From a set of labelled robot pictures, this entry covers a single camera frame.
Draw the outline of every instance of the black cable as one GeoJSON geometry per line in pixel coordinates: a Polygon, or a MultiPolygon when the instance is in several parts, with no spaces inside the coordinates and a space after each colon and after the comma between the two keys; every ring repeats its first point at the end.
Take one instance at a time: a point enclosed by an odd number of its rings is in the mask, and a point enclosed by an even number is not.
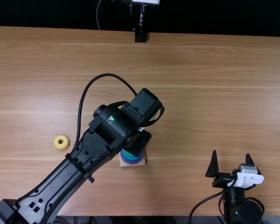
{"type": "Polygon", "coordinates": [[[97,9],[95,10],[95,19],[97,21],[97,26],[98,26],[98,30],[100,30],[100,26],[99,26],[99,22],[98,22],[98,8],[99,8],[99,5],[101,4],[102,0],[98,0],[98,4],[97,4],[97,9]]]}
{"type": "Polygon", "coordinates": [[[56,218],[59,218],[59,219],[63,220],[66,224],[68,224],[68,222],[64,218],[61,218],[59,216],[57,216],[56,218]]]}
{"type": "Polygon", "coordinates": [[[245,198],[245,200],[253,200],[253,201],[257,202],[260,205],[261,209],[262,209],[262,215],[265,213],[265,206],[257,198],[255,198],[255,197],[247,197],[247,198],[245,198]]]}
{"type": "Polygon", "coordinates": [[[94,221],[94,223],[98,224],[97,221],[95,220],[95,217],[92,217],[92,218],[93,218],[92,220],[94,221]]]}
{"type": "Polygon", "coordinates": [[[223,214],[222,211],[221,211],[221,202],[222,202],[222,199],[223,199],[223,195],[221,195],[221,197],[220,197],[220,199],[219,199],[218,207],[219,207],[219,211],[220,211],[221,215],[224,217],[224,214],[223,214]]]}
{"type": "Polygon", "coordinates": [[[220,223],[224,224],[223,221],[220,219],[219,216],[217,216],[218,220],[220,221],[220,223]]]}
{"type": "Polygon", "coordinates": [[[190,212],[190,215],[189,215],[189,223],[192,223],[192,216],[193,216],[193,214],[194,214],[194,211],[195,211],[200,205],[202,205],[203,203],[209,201],[210,199],[213,199],[213,198],[215,198],[215,197],[218,197],[219,195],[222,195],[222,194],[224,194],[225,192],[229,191],[229,189],[232,188],[232,187],[235,185],[236,182],[237,182],[237,179],[234,179],[233,182],[232,182],[232,184],[231,184],[231,186],[230,186],[229,188],[227,188],[227,189],[225,189],[225,190],[222,190],[222,191],[220,191],[219,193],[216,193],[216,194],[214,194],[214,195],[212,195],[212,196],[209,196],[209,197],[203,199],[203,200],[202,200],[201,202],[199,202],[197,205],[195,205],[195,207],[194,207],[194,208],[192,209],[192,211],[190,212]]]}
{"type": "Polygon", "coordinates": [[[177,224],[176,220],[172,216],[169,216],[169,221],[173,224],[177,224]]]}
{"type": "Polygon", "coordinates": [[[138,218],[138,219],[140,219],[140,220],[141,220],[141,222],[142,222],[143,224],[147,224],[147,223],[144,221],[144,219],[143,219],[143,218],[141,218],[140,216],[137,216],[137,218],[138,218]]]}
{"type": "Polygon", "coordinates": [[[105,74],[101,74],[99,76],[96,76],[94,77],[88,84],[87,86],[85,87],[83,93],[82,93],[82,96],[81,96],[81,99],[80,99],[80,103],[79,103],[79,109],[78,109],[78,121],[77,121],[77,136],[76,136],[76,141],[75,141],[75,144],[74,144],[74,148],[77,147],[78,143],[79,143],[79,140],[80,140],[80,132],[81,132],[81,117],[82,117],[82,107],[83,107],[83,102],[84,102],[84,98],[86,96],[86,93],[89,89],[89,87],[96,81],[98,80],[99,78],[102,78],[102,77],[106,77],[106,76],[111,76],[111,77],[114,77],[114,78],[117,78],[119,79],[121,82],[123,82],[132,92],[133,94],[136,96],[137,93],[136,91],[130,86],[129,83],[127,83],[126,80],[124,80],[123,78],[119,77],[118,75],[115,75],[115,74],[112,74],[112,73],[105,73],[105,74]]]}
{"type": "Polygon", "coordinates": [[[92,224],[92,216],[89,217],[88,224],[92,224]]]}

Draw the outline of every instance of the yellow toy ring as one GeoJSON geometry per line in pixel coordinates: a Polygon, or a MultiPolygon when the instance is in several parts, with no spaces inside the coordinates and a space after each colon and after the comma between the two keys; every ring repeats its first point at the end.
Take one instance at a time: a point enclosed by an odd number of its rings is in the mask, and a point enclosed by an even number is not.
{"type": "Polygon", "coordinates": [[[70,140],[64,135],[59,135],[54,139],[54,146],[56,149],[66,149],[70,144],[70,140]]]}

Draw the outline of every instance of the wooden table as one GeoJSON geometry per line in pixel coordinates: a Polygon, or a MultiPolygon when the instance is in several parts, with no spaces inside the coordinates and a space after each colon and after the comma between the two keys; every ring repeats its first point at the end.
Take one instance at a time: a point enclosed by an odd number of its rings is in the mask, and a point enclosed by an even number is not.
{"type": "MultiPolygon", "coordinates": [[[[166,107],[147,147],[147,165],[100,168],[59,215],[188,215],[218,192],[204,177],[217,150],[231,172],[250,153],[265,176],[247,192],[280,215],[280,38],[0,27],[0,200],[35,187],[71,148],[86,84],[111,72],[166,107]]],[[[131,100],[118,80],[97,81],[83,109],[82,132],[101,104],[131,100]]],[[[218,215],[218,198],[195,215],[218,215]]]]}

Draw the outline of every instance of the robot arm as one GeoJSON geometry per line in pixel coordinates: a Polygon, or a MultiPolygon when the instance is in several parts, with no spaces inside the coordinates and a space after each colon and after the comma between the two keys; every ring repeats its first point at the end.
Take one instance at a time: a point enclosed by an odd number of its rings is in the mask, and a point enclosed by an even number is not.
{"type": "Polygon", "coordinates": [[[70,154],[37,187],[18,200],[0,202],[0,224],[46,224],[54,221],[58,211],[92,174],[110,161],[121,149],[138,155],[151,138],[140,127],[164,107],[147,89],[130,102],[101,105],[81,140],[70,154]]]}

